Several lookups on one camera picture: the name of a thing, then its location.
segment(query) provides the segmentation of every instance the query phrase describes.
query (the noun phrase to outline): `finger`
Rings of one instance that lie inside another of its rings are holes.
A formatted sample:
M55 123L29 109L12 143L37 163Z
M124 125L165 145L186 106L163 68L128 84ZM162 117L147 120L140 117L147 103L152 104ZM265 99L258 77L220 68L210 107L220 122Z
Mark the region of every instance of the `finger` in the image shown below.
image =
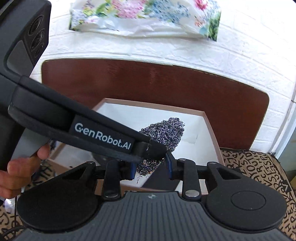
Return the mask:
M0 196L3 197L3 198L11 199L11 198L16 197L17 195L20 195L21 192L22 192L21 189L10 190L10 189L7 189L7 188L4 188L4 187L0 186Z
M40 167L41 160L37 156L19 158L8 163L7 171L16 177L31 177Z
M47 159L49 157L49 153L50 153L50 145L49 144L45 144L44 146L42 146L38 152L37 152L37 156L41 159Z
M31 182L31 177L15 177L10 175L8 172L0 170L0 186L11 189L17 190Z

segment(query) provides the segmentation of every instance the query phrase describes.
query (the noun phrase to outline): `brown wooden board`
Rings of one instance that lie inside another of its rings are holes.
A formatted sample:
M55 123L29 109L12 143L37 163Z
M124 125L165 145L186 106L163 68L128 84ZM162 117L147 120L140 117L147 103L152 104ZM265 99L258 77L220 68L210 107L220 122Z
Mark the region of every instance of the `brown wooden board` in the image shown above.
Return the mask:
M266 93L221 76L126 60L48 60L42 81L89 108L114 98L205 111L219 146L235 149L250 148L269 103Z

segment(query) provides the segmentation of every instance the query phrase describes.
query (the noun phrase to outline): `ridged gray surface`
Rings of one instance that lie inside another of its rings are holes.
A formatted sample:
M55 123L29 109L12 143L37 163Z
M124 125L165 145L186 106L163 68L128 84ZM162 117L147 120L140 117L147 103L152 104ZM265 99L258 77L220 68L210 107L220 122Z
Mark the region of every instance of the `ridged gray surface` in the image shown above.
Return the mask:
M244 234L223 228L207 216L199 203L186 202L177 192L128 192L117 202L103 204L99 214L78 230L63 234L43 234L26 230L16 239L16 241L78 240L288 241L290 239L278 229L258 234Z

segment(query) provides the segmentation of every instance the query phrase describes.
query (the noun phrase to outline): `open box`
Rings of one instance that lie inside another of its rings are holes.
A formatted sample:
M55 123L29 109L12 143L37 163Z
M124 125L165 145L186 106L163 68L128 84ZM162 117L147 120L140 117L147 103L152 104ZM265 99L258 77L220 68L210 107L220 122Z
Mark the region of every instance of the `open box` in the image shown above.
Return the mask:
M172 152L173 156L176 159L193 160L197 165L206 165L209 161L224 165L212 127L203 111L118 99L103 99L93 110L137 131L170 117L179 118L185 124L184 133ZM67 170L69 166L75 167L93 158L90 152L61 144L51 156L51 160L55 165L58 164ZM136 173L134 180L121 181L122 188L141 190L150 175L143 177ZM200 180L200 184L202 193L206 194L204 180ZM176 191L182 191L182 181L179 182Z

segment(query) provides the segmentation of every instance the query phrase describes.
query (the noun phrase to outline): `floral plastic package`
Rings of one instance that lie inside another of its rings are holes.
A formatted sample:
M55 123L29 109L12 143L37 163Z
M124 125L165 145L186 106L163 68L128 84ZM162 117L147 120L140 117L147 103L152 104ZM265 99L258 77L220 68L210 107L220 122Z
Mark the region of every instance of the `floral plastic package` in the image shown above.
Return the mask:
M70 29L134 37L205 37L217 41L215 0L76 0Z

